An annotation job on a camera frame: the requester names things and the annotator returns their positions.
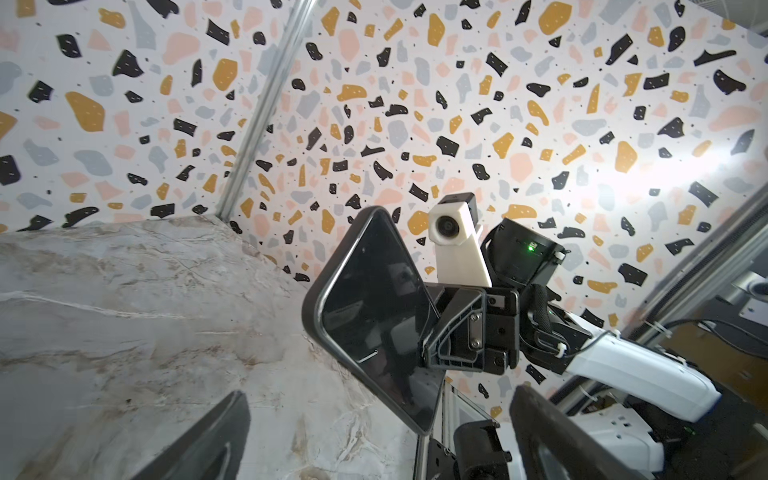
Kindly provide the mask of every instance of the pink speckle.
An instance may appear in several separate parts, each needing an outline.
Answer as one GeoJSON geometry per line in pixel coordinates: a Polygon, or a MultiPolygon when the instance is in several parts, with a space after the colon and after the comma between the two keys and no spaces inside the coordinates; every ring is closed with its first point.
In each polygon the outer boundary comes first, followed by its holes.
{"type": "Polygon", "coordinates": [[[686,71],[686,72],[680,74],[680,77],[677,79],[677,82],[681,83],[681,84],[689,84],[690,83],[690,79],[695,77],[695,76],[696,76],[696,73],[694,73],[692,71],[686,71]]]}
{"type": "Polygon", "coordinates": [[[53,121],[50,118],[46,118],[46,117],[35,117],[33,121],[38,127],[42,128],[43,130],[54,130],[61,126],[61,124],[58,123],[57,121],[53,121]]]}
{"type": "Polygon", "coordinates": [[[250,59],[251,54],[248,50],[240,50],[240,64],[243,66],[243,71],[250,71],[250,59]]]}
{"type": "Polygon", "coordinates": [[[749,75],[752,73],[752,67],[750,66],[750,63],[746,60],[746,58],[742,58],[736,63],[736,66],[743,71],[745,74],[749,75]]]}
{"type": "Polygon", "coordinates": [[[253,215],[253,229],[256,231],[258,237],[264,238],[267,236],[270,232],[270,221],[266,218],[266,215],[253,215]]]}
{"type": "Polygon", "coordinates": [[[515,181],[522,183],[533,171],[533,162],[528,154],[514,154],[509,159],[509,171],[515,181]]]}
{"type": "Polygon", "coordinates": [[[453,55],[454,51],[456,50],[456,41],[458,40],[458,35],[448,35],[448,38],[445,40],[445,54],[446,55],[453,55]]]}
{"type": "Polygon", "coordinates": [[[131,134],[131,126],[128,120],[128,110],[119,111],[113,117],[114,124],[118,128],[118,134],[121,137],[127,137],[131,134]]]}
{"type": "Polygon", "coordinates": [[[454,194],[464,190],[464,180],[457,177],[450,177],[442,188],[444,194],[454,194]]]}
{"type": "Polygon", "coordinates": [[[645,32],[645,26],[648,23],[648,7],[642,6],[637,10],[637,15],[634,16],[632,21],[632,30],[645,32]]]}
{"type": "Polygon", "coordinates": [[[379,193],[379,196],[373,201],[376,205],[392,205],[402,202],[402,194],[392,188],[385,188],[379,193]]]}
{"type": "Polygon", "coordinates": [[[507,91],[513,91],[520,85],[520,76],[515,75],[509,79],[509,85],[507,85],[507,91]]]}
{"type": "Polygon", "coordinates": [[[726,128],[751,124],[760,119],[760,111],[751,107],[737,105],[726,108],[717,119],[710,124],[711,131],[721,131],[726,128]]]}
{"type": "Polygon", "coordinates": [[[607,269],[611,269],[611,264],[606,260],[605,257],[603,257],[602,253],[598,252],[594,248],[589,250],[589,257],[594,260],[595,262],[598,262],[600,265],[604,266],[607,269]]]}
{"type": "Polygon", "coordinates": [[[98,191],[102,200],[110,200],[123,193],[122,190],[113,187],[106,180],[97,182],[94,184],[94,187],[96,187],[96,191],[98,191]]]}
{"type": "Polygon", "coordinates": [[[243,19],[243,31],[249,31],[251,28],[261,25],[264,20],[263,13],[256,7],[248,7],[243,19]]]}
{"type": "Polygon", "coordinates": [[[416,91],[413,92],[413,104],[416,107],[426,108],[429,106],[427,100],[424,98],[424,91],[421,88],[416,88],[416,91]]]}
{"type": "Polygon", "coordinates": [[[565,109],[565,98],[561,98],[557,105],[554,106],[554,110],[552,111],[552,117],[554,118],[554,122],[556,124],[559,124],[563,121],[563,110],[565,109]]]}
{"type": "Polygon", "coordinates": [[[135,153],[136,150],[133,149],[133,147],[128,147],[127,145],[117,145],[114,148],[114,156],[117,158],[122,158],[123,160],[130,160],[134,157],[135,153]]]}
{"type": "Polygon", "coordinates": [[[320,116],[317,118],[317,123],[320,127],[328,126],[328,107],[320,108],[320,116]]]}
{"type": "Polygon", "coordinates": [[[594,222],[592,223],[592,230],[596,232],[610,232],[611,228],[608,226],[608,222],[605,220],[605,214],[595,214],[594,222]]]}
{"type": "Polygon", "coordinates": [[[169,114],[179,114],[179,113],[181,113],[183,111],[184,111],[184,109],[181,108],[181,104],[179,103],[179,101],[177,99],[171,98],[168,101],[168,113],[169,114]]]}
{"type": "Polygon", "coordinates": [[[163,62],[166,65],[175,65],[182,58],[194,55],[199,50],[200,40],[197,37],[177,31],[168,37],[165,53],[163,53],[163,62]]]}
{"type": "Polygon", "coordinates": [[[340,31],[339,46],[341,49],[341,56],[344,57],[345,60],[354,60],[357,56],[357,52],[360,51],[360,40],[357,38],[357,33],[348,28],[340,31]]]}
{"type": "Polygon", "coordinates": [[[61,179],[70,188],[79,187],[88,182],[88,177],[80,172],[67,172],[66,174],[61,174],[61,179]]]}
{"type": "Polygon", "coordinates": [[[578,48],[571,45],[571,47],[568,49],[568,56],[573,58],[576,63],[581,65],[581,62],[583,61],[581,58],[581,53],[579,52],[578,48]]]}
{"type": "Polygon", "coordinates": [[[594,0],[578,0],[578,16],[589,18],[589,12],[592,11],[594,0]]]}
{"type": "Polygon", "coordinates": [[[144,219],[140,214],[115,214],[115,223],[141,222],[144,219]]]}
{"type": "Polygon", "coordinates": [[[194,2],[189,2],[184,6],[184,22],[187,27],[194,28],[197,25],[197,15],[194,8],[194,2]]]}
{"type": "Polygon", "coordinates": [[[221,2],[211,2],[210,0],[203,2],[203,12],[205,12],[206,15],[218,17],[221,15],[222,10],[221,2]]]}
{"type": "Polygon", "coordinates": [[[694,27],[690,30],[690,37],[699,39],[704,36],[704,32],[707,30],[707,18],[702,17],[699,18],[699,21],[696,22],[694,27]]]}
{"type": "Polygon", "coordinates": [[[447,77],[448,74],[451,73],[451,68],[446,65],[445,62],[441,62],[435,70],[437,71],[437,74],[443,78],[447,77]]]}
{"type": "Polygon", "coordinates": [[[538,33],[536,33],[535,30],[528,29],[523,32],[523,38],[525,38],[525,41],[528,43],[531,43],[536,37],[538,37],[538,33]]]}
{"type": "Polygon", "coordinates": [[[431,143],[432,143],[432,140],[430,140],[430,138],[429,138],[429,135],[427,135],[427,132],[425,132],[425,131],[424,131],[424,130],[423,130],[421,127],[420,127],[420,126],[418,126],[417,124],[414,124],[414,125],[413,125],[413,129],[412,129],[412,131],[413,131],[413,134],[414,134],[416,137],[419,137],[419,138],[421,138],[421,139],[422,139],[422,140],[424,140],[424,141],[425,141],[427,144],[431,144],[431,143]]]}
{"type": "Polygon", "coordinates": [[[88,39],[88,48],[91,50],[111,51],[112,47],[109,46],[109,42],[98,31],[91,30],[91,37],[88,39]]]}

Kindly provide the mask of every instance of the grey speckle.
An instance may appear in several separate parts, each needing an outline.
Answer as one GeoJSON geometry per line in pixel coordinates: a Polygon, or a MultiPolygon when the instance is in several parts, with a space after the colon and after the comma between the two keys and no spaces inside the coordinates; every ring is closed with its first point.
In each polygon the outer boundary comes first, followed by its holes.
{"type": "Polygon", "coordinates": [[[131,202],[131,207],[135,208],[136,210],[143,210],[144,208],[149,207],[149,204],[151,203],[151,195],[142,195],[141,197],[134,198],[134,201],[131,202]]]}
{"type": "Polygon", "coordinates": [[[616,198],[614,197],[614,189],[611,185],[598,185],[598,205],[606,211],[613,211],[616,206],[616,198]]]}
{"type": "Polygon", "coordinates": [[[429,62],[417,57],[413,59],[413,63],[416,64],[416,80],[422,85],[429,85],[429,62]]]}
{"type": "Polygon", "coordinates": [[[27,151],[32,161],[40,167],[47,167],[48,165],[53,165],[58,162],[58,157],[48,147],[38,147],[35,145],[35,142],[30,139],[25,140],[22,146],[27,151]]]}
{"type": "Polygon", "coordinates": [[[626,258],[629,255],[629,247],[626,245],[611,245],[608,247],[611,258],[626,258]]]}
{"type": "Polygon", "coordinates": [[[320,103],[320,94],[312,90],[309,94],[301,96],[296,106],[296,113],[306,120],[315,111],[318,103],[320,103]]]}
{"type": "Polygon", "coordinates": [[[517,61],[528,61],[533,56],[532,53],[525,50],[523,47],[514,47],[509,53],[517,61]]]}
{"type": "Polygon", "coordinates": [[[442,130],[444,123],[442,118],[430,118],[427,120],[427,127],[429,127],[429,131],[436,132],[442,130]]]}
{"type": "Polygon", "coordinates": [[[542,184],[531,184],[528,186],[528,189],[525,191],[525,196],[530,197],[531,195],[537,195],[544,191],[544,185],[542,184]]]}
{"type": "Polygon", "coordinates": [[[664,202],[656,202],[648,209],[648,216],[650,217],[650,231],[659,231],[661,222],[667,219],[667,207],[664,206],[664,202]]]}
{"type": "Polygon", "coordinates": [[[165,172],[165,161],[168,159],[168,156],[165,154],[162,148],[155,145],[154,147],[149,150],[149,161],[152,162],[155,167],[157,167],[157,171],[160,173],[165,172]]]}
{"type": "Polygon", "coordinates": [[[154,30],[152,30],[152,27],[141,17],[138,8],[136,8],[136,2],[128,2],[128,8],[131,10],[131,17],[134,19],[136,48],[149,48],[150,50],[154,50],[154,30]]]}
{"type": "Polygon", "coordinates": [[[16,197],[16,200],[27,210],[32,210],[35,207],[53,207],[53,204],[45,198],[38,197],[35,194],[29,192],[20,194],[16,197]]]}
{"type": "Polygon", "coordinates": [[[607,124],[608,122],[601,118],[597,120],[576,120],[571,126],[576,133],[584,135],[585,137],[590,137],[607,124]]]}
{"type": "Polygon", "coordinates": [[[408,140],[408,129],[406,129],[406,124],[402,120],[390,121],[387,125],[387,131],[389,132],[389,143],[394,148],[402,147],[406,140],[408,140]]]}
{"type": "Polygon", "coordinates": [[[581,252],[578,243],[565,243],[563,244],[563,248],[571,251],[565,256],[565,260],[563,260],[563,268],[572,272],[577,266],[584,262],[584,254],[581,252]]]}
{"type": "Polygon", "coordinates": [[[640,148],[649,148],[654,144],[654,134],[640,134],[637,136],[637,146],[640,148]]]}
{"type": "Polygon", "coordinates": [[[197,109],[194,111],[194,114],[197,115],[200,118],[211,118],[216,113],[216,111],[213,108],[208,108],[203,105],[200,107],[197,107],[197,109]]]}
{"type": "Polygon", "coordinates": [[[75,159],[79,160],[83,164],[85,170],[89,174],[96,175],[97,177],[106,177],[108,175],[112,175],[112,166],[107,161],[107,158],[101,154],[101,152],[97,152],[96,150],[79,150],[74,152],[72,155],[75,159]]]}
{"type": "Polygon", "coordinates": [[[464,158],[467,160],[480,160],[482,157],[482,144],[477,144],[464,151],[464,158]]]}
{"type": "Polygon", "coordinates": [[[728,190],[734,191],[737,194],[743,194],[744,192],[752,190],[755,187],[754,185],[748,184],[739,177],[726,178],[723,180],[723,185],[725,185],[728,190]]]}

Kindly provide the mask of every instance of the wall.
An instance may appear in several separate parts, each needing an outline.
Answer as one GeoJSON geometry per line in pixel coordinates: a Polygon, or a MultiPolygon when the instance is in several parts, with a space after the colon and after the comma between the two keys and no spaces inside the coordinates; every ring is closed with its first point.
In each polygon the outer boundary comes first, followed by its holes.
{"type": "MultiPolygon", "coordinates": [[[[621,328],[768,178],[766,39],[696,5],[357,5],[317,7],[235,217],[298,281],[373,204],[436,281],[426,212],[472,191],[485,226],[571,250],[564,308],[621,328]]],[[[452,378],[499,415],[512,385],[562,381],[539,370],[452,378]]]]}
{"type": "Polygon", "coordinates": [[[213,213],[291,4],[3,2],[0,232],[213,213]]]}

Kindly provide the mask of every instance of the floor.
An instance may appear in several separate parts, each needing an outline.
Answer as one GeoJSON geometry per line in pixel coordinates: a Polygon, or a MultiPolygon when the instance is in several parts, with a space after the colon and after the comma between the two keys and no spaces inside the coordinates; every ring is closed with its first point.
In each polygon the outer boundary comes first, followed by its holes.
{"type": "Polygon", "coordinates": [[[130,478],[234,389],[239,478],[409,478],[415,435],[209,217],[0,237],[0,478],[130,478]]]}

